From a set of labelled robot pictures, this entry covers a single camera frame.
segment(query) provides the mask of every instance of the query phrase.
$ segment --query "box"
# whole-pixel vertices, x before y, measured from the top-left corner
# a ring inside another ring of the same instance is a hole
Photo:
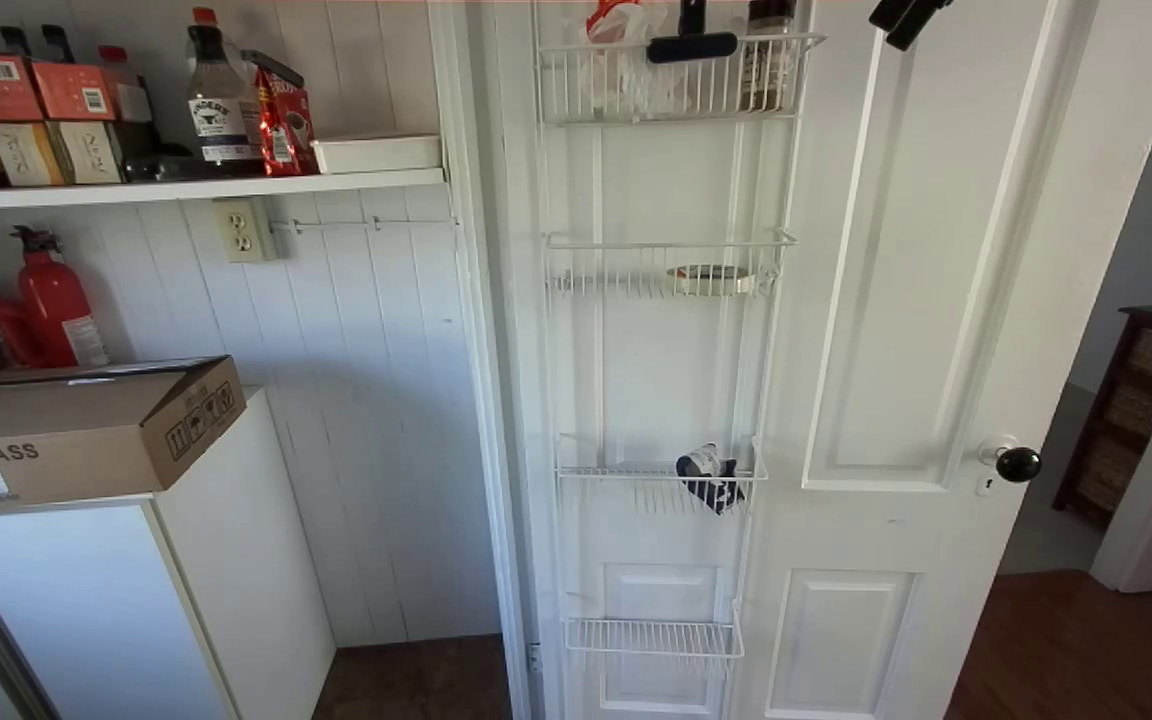
[[[440,170],[436,137],[314,142],[324,175]]]
[[[31,64],[31,79],[53,120],[118,120],[98,64]]]
[[[57,126],[73,186],[120,186],[120,142],[112,126]]]
[[[228,358],[0,375],[0,510],[166,494],[239,412]]]
[[[35,126],[46,104],[31,90],[24,58],[0,58],[0,126]]]
[[[0,165],[12,189],[53,189],[68,181],[48,126],[0,126]]]

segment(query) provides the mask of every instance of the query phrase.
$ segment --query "floor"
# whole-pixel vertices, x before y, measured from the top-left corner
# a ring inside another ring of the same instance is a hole
[[[1102,549],[1102,528],[1080,515],[1058,511],[1052,499],[1060,494],[1072,449],[1093,412],[1093,392],[1070,383],[1046,446],[1046,473],[1027,484],[1022,521],[1011,528],[1001,572],[1087,572]]]
[[[507,720],[502,635],[335,653],[316,720]]]
[[[1152,720],[1152,595],[1001,576],[954,720]]]

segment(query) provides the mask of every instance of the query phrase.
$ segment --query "door knob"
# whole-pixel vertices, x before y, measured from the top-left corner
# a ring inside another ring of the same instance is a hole
[[[1007,449],[997,463],[994,463],[1007,484],[1027,484],[1041,475],[1046,457],[1038,449]]]

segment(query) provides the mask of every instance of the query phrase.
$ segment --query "wall outlet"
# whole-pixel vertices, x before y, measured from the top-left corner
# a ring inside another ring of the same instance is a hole
[[[226,255],[233,264],[264,264],[273,262],[264,214],[258,202],[215,202],[215,224],[226,242]]]

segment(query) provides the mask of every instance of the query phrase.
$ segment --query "beadboard wall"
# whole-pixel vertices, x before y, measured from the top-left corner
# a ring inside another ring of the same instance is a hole
[[[126,44],[170,142],[189,142],[189,0],[0,0]],[[228,42],[307,77],[319,137],[436,133],[422,0],[213,0]],[[448,189],[264,202],[281,262],[228,264],[207,206],[0,214],[48,224],[120,361],[233,354],[264,383],[340,644],[495,634]]]

